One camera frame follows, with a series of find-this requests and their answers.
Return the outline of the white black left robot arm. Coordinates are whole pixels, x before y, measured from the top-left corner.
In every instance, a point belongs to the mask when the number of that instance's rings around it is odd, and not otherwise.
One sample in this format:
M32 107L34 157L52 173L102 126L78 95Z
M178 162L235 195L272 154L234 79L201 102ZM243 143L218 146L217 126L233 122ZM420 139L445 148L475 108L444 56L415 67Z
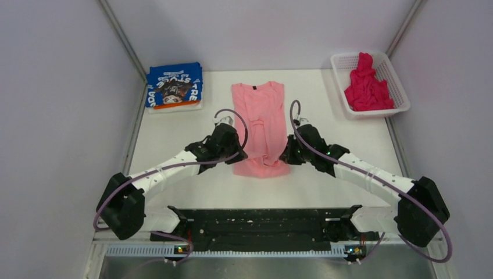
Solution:
M145 171L113 175L97 206L97 214L119 240L136 233L163 232L172 240L186 234L185 217L169 206L153 208L148 202L180 181L197 176L219 163L233 164L247 158L237 130L230 124L215 125L204 140L193 142L171 159Z

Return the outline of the light pink t-shirt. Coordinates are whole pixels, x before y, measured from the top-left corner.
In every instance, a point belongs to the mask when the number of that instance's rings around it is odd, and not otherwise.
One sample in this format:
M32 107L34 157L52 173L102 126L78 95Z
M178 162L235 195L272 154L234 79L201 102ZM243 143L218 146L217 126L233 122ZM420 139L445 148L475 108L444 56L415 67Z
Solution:
M248 158L234 164L233 173L254 178L290 174L289 165L280 160L287 145L284 84L238 83L231 86L231 93L234 110L245 120L248 130L244 147Z

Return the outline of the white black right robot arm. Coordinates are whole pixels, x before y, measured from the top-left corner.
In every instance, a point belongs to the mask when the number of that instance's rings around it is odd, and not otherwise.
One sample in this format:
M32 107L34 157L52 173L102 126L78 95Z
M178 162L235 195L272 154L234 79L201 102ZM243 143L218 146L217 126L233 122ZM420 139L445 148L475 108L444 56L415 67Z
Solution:
M360 206L341 223L347 239L366 232L394 233L424 248L450 218L436 183L391 174L359 159L349 149L327 144L317 128L294 121L293 134L280 160L290 165L311 164L317 171L347 181L385 201L387 207Z

